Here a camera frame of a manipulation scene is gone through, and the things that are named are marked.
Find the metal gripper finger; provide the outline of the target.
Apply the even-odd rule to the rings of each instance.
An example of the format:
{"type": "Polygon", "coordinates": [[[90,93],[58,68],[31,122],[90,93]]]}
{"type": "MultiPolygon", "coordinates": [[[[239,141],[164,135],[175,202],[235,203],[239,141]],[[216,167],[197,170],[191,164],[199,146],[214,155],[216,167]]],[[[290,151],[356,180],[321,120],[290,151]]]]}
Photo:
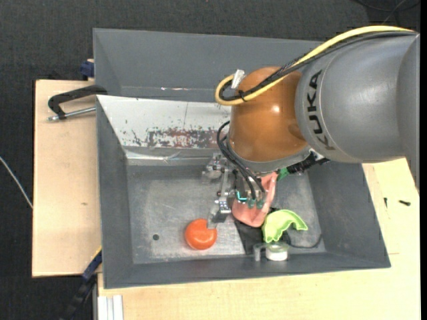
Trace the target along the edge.
{"type": "Polygon", "coordinates": [[[201,172],[201,182],[210,183],[219,179],[228,168],[228,160],[222,154],[214,153],[204,170],[201,172]]]}
{"type": "Polygon", "coordinates": [[[224,223],[231,213],[232,209],[226,197],[216,199],[207,216],[207,228],[215,229],[219,223],[224,223]]]}

